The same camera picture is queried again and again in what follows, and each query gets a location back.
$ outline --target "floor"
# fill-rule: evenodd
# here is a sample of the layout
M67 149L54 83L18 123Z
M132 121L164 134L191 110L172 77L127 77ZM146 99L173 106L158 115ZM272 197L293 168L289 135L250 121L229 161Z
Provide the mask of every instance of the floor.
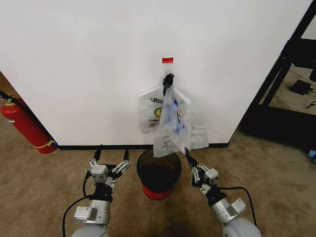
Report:
M289 90L298 79L311 83L309 81L311 72L311 69L297 68L292 65L270 106L316 115L316 106L306 109L312 101L316 101L315 93L300 95ZM311 88L316 91L316 85L312 84Z
M286 93L281 95L273 103L287 106L283 105L283 101L288 101ZM296 103L304 104L292 102L297 108L300 105ZM94 151L56 150L41 155L2 116L0 131L0 236L61 236L63 213L82 196L82 182ZM171 196L154 201L144 195L136 173L141 153L141 150L130 151L131 167L114 188L110 236L222 236L206 197L191 186L185 158L179 154L182 174ZM237 130L228 148L200 149L192 151L192 156L220 172L221 186L248 188L264 237L316 236L316 165L303 151ZM122 157L123 151L103 151L100 162L118 164ZM88 193L93 190L91 181L87 190ZM231 201L242 198L247 209L241 216L252 220L245 193L226 191L226 194ZM67 236L82 226L73 214L74 208L66 220Z

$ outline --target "plastic bag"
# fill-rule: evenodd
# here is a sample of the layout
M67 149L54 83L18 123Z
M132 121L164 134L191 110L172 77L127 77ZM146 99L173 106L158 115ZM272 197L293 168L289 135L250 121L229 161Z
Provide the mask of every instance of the plastic bag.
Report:
M208 147L205 126L190 105L190 99L173 86L167 89L154 138L154 157Z
M142 133L152 133L157 130L163 100L163 86L151 89L139 96L138 126Z

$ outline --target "red trash can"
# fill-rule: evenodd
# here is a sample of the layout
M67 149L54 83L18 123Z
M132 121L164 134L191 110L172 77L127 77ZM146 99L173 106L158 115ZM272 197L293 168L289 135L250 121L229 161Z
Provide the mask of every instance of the red trash can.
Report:
M171 194L172 186L181 174L181 162L175 154L154 157L153 150L143 152L137 161L137 174L144 193L153 200L161 200Z

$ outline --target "black clip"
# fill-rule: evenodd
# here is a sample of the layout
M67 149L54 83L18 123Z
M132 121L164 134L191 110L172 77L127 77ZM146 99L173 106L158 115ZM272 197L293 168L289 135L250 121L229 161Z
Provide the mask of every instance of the black clip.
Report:
M162 81L162 85L163 85L163 96L166 95L167 88L169 88L169 87L172 86L172 84L173 84L173 77L174 77L174 74L169 73L169 74L166 75L166 77L163 79L163 81Z

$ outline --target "black baseboard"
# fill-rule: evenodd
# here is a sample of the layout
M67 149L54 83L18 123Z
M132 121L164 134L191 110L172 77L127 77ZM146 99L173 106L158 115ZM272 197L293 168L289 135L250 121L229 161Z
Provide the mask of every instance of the black baseboard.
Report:
M152 149L152 145L87 145L87 146L58 146L60 150L97 150L99 148L102 150L148 150ZM208 144L208 148L226 148L228 147L228 143L210 143Z

